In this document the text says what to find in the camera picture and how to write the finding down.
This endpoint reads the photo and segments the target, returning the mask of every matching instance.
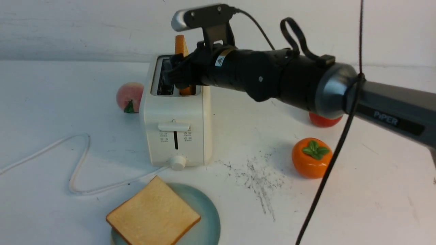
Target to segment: orange persimmon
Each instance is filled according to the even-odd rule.
[[[292,149],[295,169],[308,179],[322,178],[332,156],[330,147],[315,138],[300,140]]]

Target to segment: toaster button label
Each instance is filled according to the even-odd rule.
[[[168,133],[167,132],[160,132],[160,141],[161,142],[168,142]]]

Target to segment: white toaster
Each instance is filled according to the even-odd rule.
[[[211,92],[196,86],[195,94],[182,96],[175,86],[164,83],[159,55],[150,63],[141,105],[141,127],[154,166],[182,170],[208,164],[212,156]]]

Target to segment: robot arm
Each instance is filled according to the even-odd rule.
[[[238,9],[216,4],[180,10],[174,15],[174,30],[201,27],[204,41],[185,58],[171,57],[164,72],[167,83],[178,88],[212,85],[238,90],[258,102],[276,98],[330,119],[350,112],[357,79],[352,66],[337,63],[330,55],[312,54],[291,18],[284,19],[281,28],[292,49],[237,49],[229,25],[235,13]],[[285,22],[298,37],[305,55],[300,55],[298,45],[284,31]],[[366,81],[356,116],[431,150],[436,147],[436,94]]]

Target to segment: white power cord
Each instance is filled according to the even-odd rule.
[[[161,167],[161,168],[158,168],[158,169],[156,169],[155,171],[153,171],[151,173],[148,173],[148,174],[145,174],[145,175],[142,175],[142,176],[139,176],[139,177],[135,177],[135,178],[132,178],[130,180],[121,181],[121,182],[118,182],[118,183],[115,183],[115,184],[105,185],[103,187],[99,187],[99,188],[95,188],[95,189],[90,189],[90,190],[87,190],[87,191],[79,191],[79,190],[77,190],[74,187],[74,182],[76,180],[76,177],[77,177],[77,174],[78,174],[78,172],[80,170],[80,167],[82,166],[83,162],[85,161],[86,154],[88,154],[89,145],[90,145],[90,142],[91,142],[91,136],[88,133],[82,133],[82,134],[75,134],[75,135],[67,136],[67,137],[62,138],[60,140],[57,140],[56,142],[54,142],[51,145],[49,145],[49,146],[47,146],[47,147],[45,147],[45,148],[35,152],[34,154],[32,154],[32,155],[30,155],[30,156],[28,156],[26,158],[23,158],[23,159],[15,162],[13,164],[10,164],[10,165],[6,166],[3,169],[0,169],[0,175],[5,174],[7,171],[9,171],[9,170],[11,170],[11,169],[13,169],[13,168],[15,168],[15,167],[25,163],[25,162],[28,162],[28,161],[38,157],[39,155],[44,154],[45,152],[49,151],[52,148],[55,148],[56,146],[58,146],[59,144],[65,142],[67,140],[72,139],[74,137],[78,137],[78,136],[83,136],[85,138],[86,146],[85,146],[85,149],[83,150],[82,156],[80,157],[80,160],[76,164],[76,168],[74,169],[74,172],[71,175],[71,178],[70,178],[70,180],[68,182],[68,188],[69,188],[70,192],[75,194],[75,195],[78,195],[78,196],[94,195],[94,194],[97,194],[97,193],[101,193],[101,192],[104,192],[104,191],[108,191],[108,190],[111,190],[111,189],[114,189],[114,188],[126,185],[128,183],[132,183],[134,181],[138,181],[139,179],[147,177],[147,176],[156,175],[160,171],[162,171],[164,169],[167,169],[167,167]]]

